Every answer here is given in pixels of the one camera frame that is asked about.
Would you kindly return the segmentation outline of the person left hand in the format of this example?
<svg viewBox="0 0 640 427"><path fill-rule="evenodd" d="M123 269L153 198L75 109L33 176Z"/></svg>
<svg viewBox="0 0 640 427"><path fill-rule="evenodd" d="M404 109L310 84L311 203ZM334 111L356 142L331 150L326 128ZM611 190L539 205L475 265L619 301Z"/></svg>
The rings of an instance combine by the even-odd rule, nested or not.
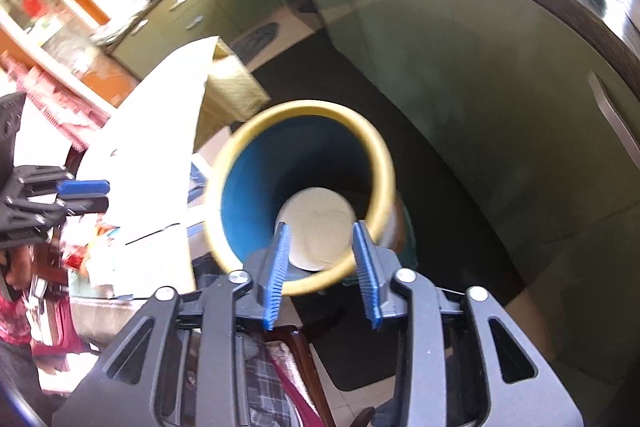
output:
<svg viewBox="0 0 640 427"><path fill-rule="evenodd" d="M21 245L1 251L1 264L9 267L4 278L17 291L24 291L32 283L32 246Z"/></svg>

